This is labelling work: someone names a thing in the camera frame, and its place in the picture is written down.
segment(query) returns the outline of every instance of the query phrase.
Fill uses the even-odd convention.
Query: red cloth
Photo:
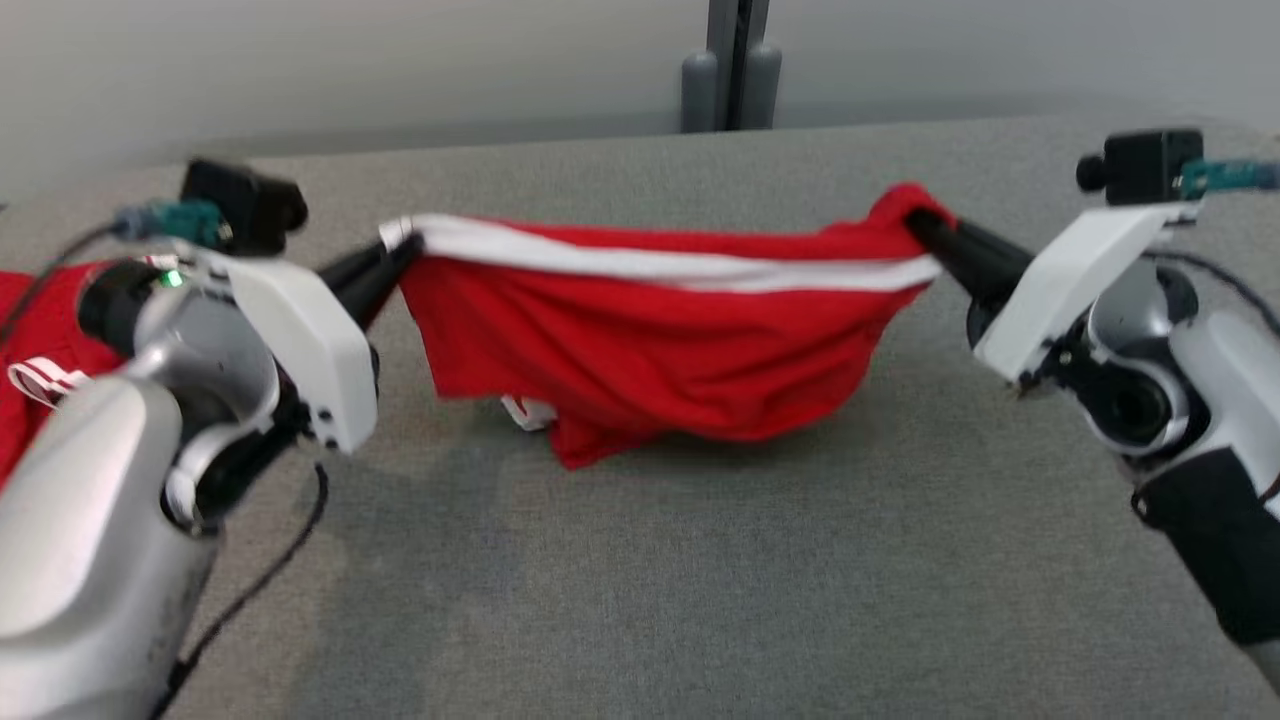
[[[115,352],[86,337],[76,323],[76,299],[86,275],[96,268],[91,264],[59,270],[0,348],[0,366],[8,375],[0,382],[0,489],[51,404],[87,382],[88,375],[120,364]],[[31,282],[29,275],[0,272],[0,316],[8,316]]]
[[[937,274],[904,227],[920,208],[950,217],[916,186],[812,234],[422,215],[406,220],[428,256],[401,290],[436,392],[549,404],[568,468],[671,430],[760,441],[840,407],[887,323]]]

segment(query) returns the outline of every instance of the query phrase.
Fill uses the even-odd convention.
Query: green light
[[[182,287],[182,283],[187,282],[178,270],[169,270],[160,275],[160,284],[165,287]]]

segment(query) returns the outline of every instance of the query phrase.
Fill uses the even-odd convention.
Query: gray table surface
[[[406,213],[736,231],[860,218],[919,179],[1038,247],[1089,201],[1076,158],[1120,118],[1024,118],[264,160],[296,178],[315,264]],[[1217,155],[1275,154],[1215,127]],[[0,214],[6,268],[180,169]],[[1184,243],[1280,300],[1280,204],[1213,202]],[[671,439],[566,473],[494,402],[434,397],[381,322],[376,437],[326,460],[292,568],[206,656],[174,717],[1274,716],[1166,542],[1062,400],[1015,404],[940,282],[837,416],[760,446]],[[197,626],[297,530],[301,450],[230,523]]]

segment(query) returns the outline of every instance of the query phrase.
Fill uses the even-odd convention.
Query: white fabric edge
[[[605,277],[703,292],[794,290],[893,292],[924,284],[942,272],[929,255],[908,260],[760,260],[700,252],[586,249],[498,223],[454,215],[404,217],[380,228],[396,247],[412,232],[428,255],[522,270]]]

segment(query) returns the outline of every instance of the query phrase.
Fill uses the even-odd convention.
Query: gray fabric surface
[[[524,220],[813,229],[919,179],[1041,246],[1088,204],[1076,158],[1123,118],[1033,118],[296,158],[314,264],[426,210]],[[1217,155],[1275,154],[1208,133]],[[175,168],[0,215],[4,264]],[[1280,205],[1211,204],[1188,245],[1280,300]],[[785,439],[672,439],[563,471],[493,402],[433,397],[397,305],[376,437],[326,460],[311,546],[210,651],[174,717],[1274,716],[1166,542],[1061,398],[1015,404],[966,355],[940,282],[861,391]],[[303,450],[230,524],[204,625],[298,528]]]

